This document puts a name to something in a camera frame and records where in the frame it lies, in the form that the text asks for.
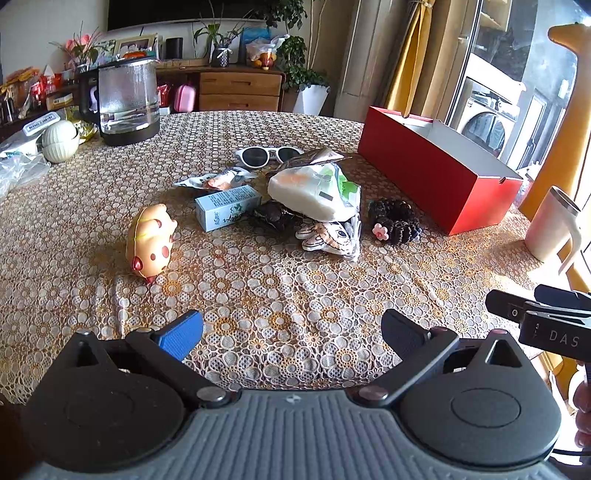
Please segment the person's right hand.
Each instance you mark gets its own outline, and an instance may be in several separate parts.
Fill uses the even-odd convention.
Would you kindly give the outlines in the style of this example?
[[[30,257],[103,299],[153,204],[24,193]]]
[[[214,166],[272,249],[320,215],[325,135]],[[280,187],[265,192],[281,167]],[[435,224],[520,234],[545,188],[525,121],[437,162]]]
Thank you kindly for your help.
[[[573,404],[577,409],[575,442],[578,446],[589,449],[591,447],[591,391],[588,383],[582,382],[578,385],[573,395]]]

